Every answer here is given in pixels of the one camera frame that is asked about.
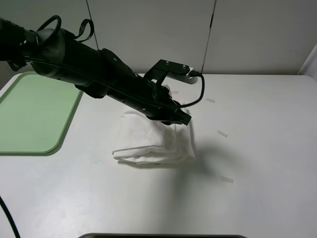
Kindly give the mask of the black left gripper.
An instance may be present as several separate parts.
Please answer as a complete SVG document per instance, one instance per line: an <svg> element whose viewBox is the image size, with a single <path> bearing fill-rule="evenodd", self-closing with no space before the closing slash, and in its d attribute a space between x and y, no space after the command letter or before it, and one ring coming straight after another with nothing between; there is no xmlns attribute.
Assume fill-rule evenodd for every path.
<svg viewBox="0 0 317 238"><path fill-rule="evenodd" d="M141 112L150 120L160 121L165 125L188 125L191 115L187 108L180 108L180 103L173 100L166 86L149 81L138 74L135 79L140 85L136 86L133 95L133 109Z"/></svg>

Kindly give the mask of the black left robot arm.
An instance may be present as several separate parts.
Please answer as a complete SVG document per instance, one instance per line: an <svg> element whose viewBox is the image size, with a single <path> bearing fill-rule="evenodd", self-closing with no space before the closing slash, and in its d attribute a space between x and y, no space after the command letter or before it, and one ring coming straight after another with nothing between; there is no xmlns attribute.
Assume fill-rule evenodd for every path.
<svg viewBox="0 0 317 238"><path fill-rule="evenodd" d="M43 24L26 30L8 20L0 21L0 59L17 71L30 63L39 75L73 84L89 96L109 96L164 124L184 124L191 117L172 99L163 81L169 74L186 76L187 65L159 60L144 76L128 67L108 49L95 50L62 29L61 18L54 29Z"/></svg>

